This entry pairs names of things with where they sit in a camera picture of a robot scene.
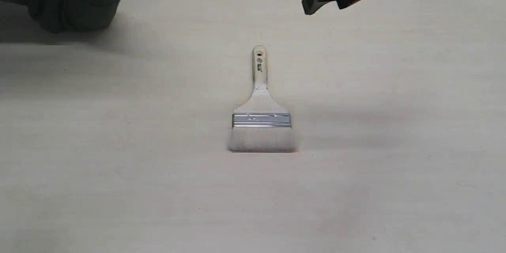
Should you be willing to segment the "wide wooden paint brush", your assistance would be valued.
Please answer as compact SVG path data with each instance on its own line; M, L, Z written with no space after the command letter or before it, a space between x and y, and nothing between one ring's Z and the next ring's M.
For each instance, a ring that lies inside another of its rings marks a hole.
M253 90L235 108L228 149L237 153L293 153L297 150L291 114L268 89L268 53L262 45L252 51Z

